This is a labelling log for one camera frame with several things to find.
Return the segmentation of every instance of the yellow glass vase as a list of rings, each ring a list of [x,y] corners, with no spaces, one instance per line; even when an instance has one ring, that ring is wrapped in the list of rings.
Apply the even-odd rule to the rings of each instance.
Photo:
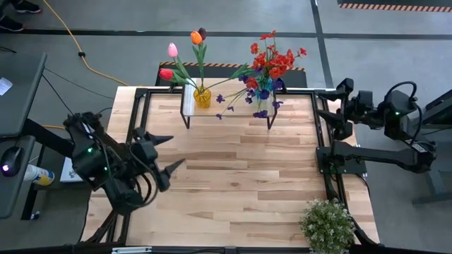
[[[210,90],[209,89],[203,89],[198,90],[196,89],[193,93],[193,97],[195,98],[196,105],[202,109],[208,109],[210,107]]]

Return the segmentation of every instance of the yellow black hazard tape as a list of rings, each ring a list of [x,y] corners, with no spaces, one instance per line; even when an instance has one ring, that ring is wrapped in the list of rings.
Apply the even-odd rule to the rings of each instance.
[[[431,12],[451,12],[449,6],[408,6],[395,4],[339,4],[341,8],[354,8],[362,10],[381,10],[381,11],[431,11]]]
[[[160,62],[160,66],[167,66],[167,65],[176,65],[176,63],[173,62],[173,61]],[[183,65],[184,66],[199,66],[198,63],[183,63]],[[233,64],[233,63],[205,63],[204,66],[230,67],[230,68],[240,68],[240,67],[242,67],[241,64]],[[293,68],[290,68],[289,70],[292,70],[292,71],[304,71],[304,68],[293,67]]]

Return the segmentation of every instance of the computer mouse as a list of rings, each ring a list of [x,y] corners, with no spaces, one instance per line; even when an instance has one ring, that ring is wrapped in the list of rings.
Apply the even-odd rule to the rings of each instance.
[[[0,159],[0,171],[4,176],[15,176],[20,171],[20,160],[22,159],[23,148],[10,147]]]

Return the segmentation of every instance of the tulip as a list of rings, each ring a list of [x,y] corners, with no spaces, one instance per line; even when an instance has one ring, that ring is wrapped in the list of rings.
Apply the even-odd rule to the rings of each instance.
[[[174,45],[174,43],[172,42],[168,46],[168,56],[171,58],[177,57],[177,48],[176,45]]]
[[[206,29],[205,28],[199,28],[198,33],[201,36],[201,38],[203,38],[203,40],[206,39],[207,33],[206,33]]]
[[[173,77],[173,72],[171,69],[160,69],[158,75],[164,80],[171,80]]]
[[[191,41],[193,42],[193,44],[199,45],[203,43],[203,38],[201,37],[199,32],[193,31],[191,32]]]

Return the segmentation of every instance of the concrete floor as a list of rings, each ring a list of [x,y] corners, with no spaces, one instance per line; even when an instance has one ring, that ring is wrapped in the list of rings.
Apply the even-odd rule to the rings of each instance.
[[[269,32],[276,29],[286,34],[286,37],[278,38],[281,47],[305,47],[308,50],[308,57],[298,61],[297,65],[307,69],[309,87],[331,87],[350,77],[355,80],[356,91],[373,91],[375,102],[380,102],[392,85],[404,80],[418,84],[417,96],[421,107],[451,89],[452,37],[438,40],[441,35],[452,34],[450,13],[362,11],[340,9],[332,0],[317,2],[320,23],[316,28],[313,5],[314,10],[317,6],[314,0],[49,0],[67,25],[76,30],[189,32],[203,26],[210,32],[225,32],[227,36],[226,32]],[[62,29],[50,10],[45,6],[43,9],[40,15],[11,14],[11,17],[23,21],[31,29]],[[325,36],[315,35],[319,25]],[[362,37],[361,34],[367,39],[354,40],[357,35]],[[375,34],[391,35],[393,39],[371,40]],[[334,39],[337,35],[348,39]],[[67,35],[2,34],[0,38],[0,46],[18,52],[47,52],[48,69],[106,96],[115,95],[118,84],[88,71]],[[92,67],[132,85],[155,82],[158,63],[168,60],[165,52],[169,42],[177,44],[183,60],[195,60],[188,37],[84,35],[77,38]],[[209,37],[210,51],[206,61],[251,61],[249,45],[256,40],[246,35]],[[47,71],[44,74],[72,111],[98,111],[112,105],[111,99],[81,90]],[[67,110],[48,84],[42,81],[30,112],[31,119],[41,124],[61,125],[66,115]],[[103,121],[106,124],[109,114],[105,116]],[[431,136],[442,141],[442,151],[450,151],[450,146],[444,142],[448,134],[450,132],[444,131]],[[382,132],[370,131],[366,126],[357,129],[357,138],[363,147],[401,148],[400,144],[382,137]],[[434,166],[447,167],[439,162]],[[452,202],[413,207],[413,198],[429,193],[425,176],[385,164],[367,163],[367,168],[381,242],[391,247],[452,253],[452,218],[449,216]],[[79,239],[86,201],[72,198],[77,196],[74,192],[40,196],[37,208],[43,213],[42,221],[21,223],[17,221],[18,217],[12,217],[0,222],[0,249],[58,246]],[[69,202],[79,205],[65,207],[64,204]],[[74,221],[72,224],[69,224],[68,217]],[[19,241],[17,237],[11,237],[12,228],[29,236],[27,239],[30,240]],[[66,229],[64,236],[61,229]]]

